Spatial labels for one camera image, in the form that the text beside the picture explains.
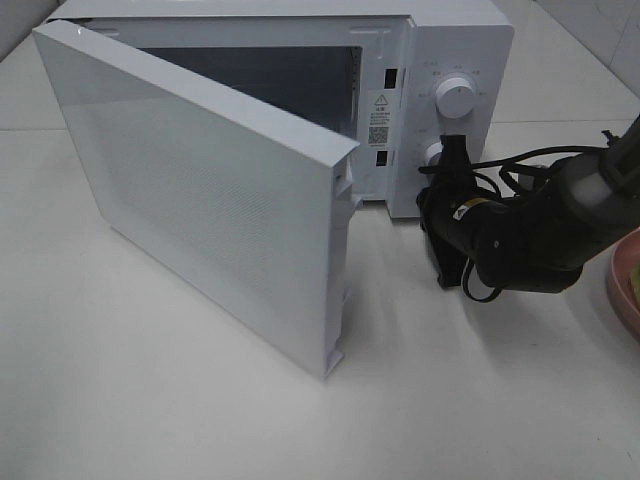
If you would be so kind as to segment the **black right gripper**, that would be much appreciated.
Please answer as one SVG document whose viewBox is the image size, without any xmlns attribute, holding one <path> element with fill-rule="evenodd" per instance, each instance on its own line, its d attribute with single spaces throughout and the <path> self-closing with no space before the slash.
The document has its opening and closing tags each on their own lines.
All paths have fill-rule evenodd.
<svg viewBox="0 0 640 480">
<path fill-rule="evenodd" d="M 442 135 L 440 142 L 439 162 L 419 168 L 429 180 L 416 198 L 420 228 L 431 240 L 465 239 L 471 234 L 457 233 L 458 224 L 470 209 L 491 202 L 493 190 L 478 184 L 465 135 Z"/>
</svg>

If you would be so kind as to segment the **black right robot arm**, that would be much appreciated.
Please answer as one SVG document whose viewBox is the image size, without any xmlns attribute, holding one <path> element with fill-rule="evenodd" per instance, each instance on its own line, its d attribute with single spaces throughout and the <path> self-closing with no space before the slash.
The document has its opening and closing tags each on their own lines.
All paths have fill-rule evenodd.
<svg viewBox="0 0 640 480">
<path fill-rule="evenodd" d="M 444 135 L 417 196 L 420 227 L 443 289 L 560 293 L 583 266 L 639 226 L 639 124 L 604 147 L 545 147 L 471 162 L 463 135 Z"/>
</svg>

